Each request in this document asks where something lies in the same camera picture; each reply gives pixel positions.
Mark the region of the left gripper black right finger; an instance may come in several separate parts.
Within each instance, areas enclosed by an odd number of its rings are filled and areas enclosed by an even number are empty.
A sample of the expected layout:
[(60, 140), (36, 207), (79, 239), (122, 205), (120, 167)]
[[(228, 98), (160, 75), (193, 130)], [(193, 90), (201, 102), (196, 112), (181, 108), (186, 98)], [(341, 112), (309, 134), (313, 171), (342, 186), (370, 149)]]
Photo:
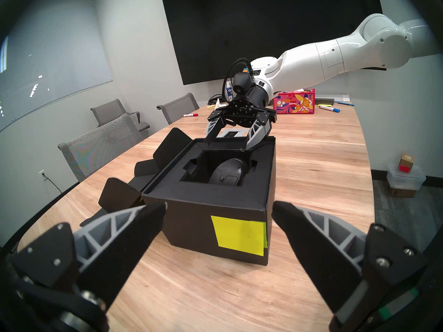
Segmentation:
[(423, 316), (426, 256), (396, 232), (367, 233), (326, 213), (275, 201), (272, 218), (333, 313), (329, 331), (413, 331)]

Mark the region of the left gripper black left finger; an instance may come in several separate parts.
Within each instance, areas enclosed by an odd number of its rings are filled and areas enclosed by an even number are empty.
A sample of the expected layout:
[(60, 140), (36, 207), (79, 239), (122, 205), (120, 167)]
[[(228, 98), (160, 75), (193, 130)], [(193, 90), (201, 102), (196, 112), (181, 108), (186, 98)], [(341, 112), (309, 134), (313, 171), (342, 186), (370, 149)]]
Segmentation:
[(167, 203), (57, 223), (11, 257), (7, 331), (109, 331), (107, 311), (163, 227)]

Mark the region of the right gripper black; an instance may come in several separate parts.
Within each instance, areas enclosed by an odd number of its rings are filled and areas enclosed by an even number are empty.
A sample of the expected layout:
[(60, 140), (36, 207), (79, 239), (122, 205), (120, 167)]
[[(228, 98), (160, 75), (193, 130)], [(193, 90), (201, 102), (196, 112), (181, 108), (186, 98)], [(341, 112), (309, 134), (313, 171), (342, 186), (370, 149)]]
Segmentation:
[(208, 116), (204, 143), (210, 145), (222, 130), (223, 124), (230, 124), (250, 127), (242, 152), (256, 147), (269, 134), (271, 123), (277, 120), (276, 111), (266, 108), (268, 98), (262, 86), (252, 86), (246, 94), (237, 94), (228, 105), (212, 111)]

